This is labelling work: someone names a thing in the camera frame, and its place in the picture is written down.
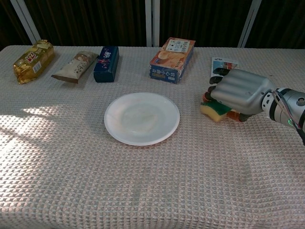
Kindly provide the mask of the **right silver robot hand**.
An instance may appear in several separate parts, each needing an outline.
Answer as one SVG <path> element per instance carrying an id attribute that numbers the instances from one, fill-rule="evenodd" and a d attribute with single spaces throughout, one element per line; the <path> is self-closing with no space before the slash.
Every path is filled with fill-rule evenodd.
<path id="1" fill-rule="evenodd" d="M 203 94 L 204 102 L 215 102 L 216 113 L 228 113 L 238 122 L 245 122 L 251 116 L 263 111 L 262 101 L 275 84 L 267 77 L 239 69 L 216 68 L 210 78 L 211 86 Z"/>

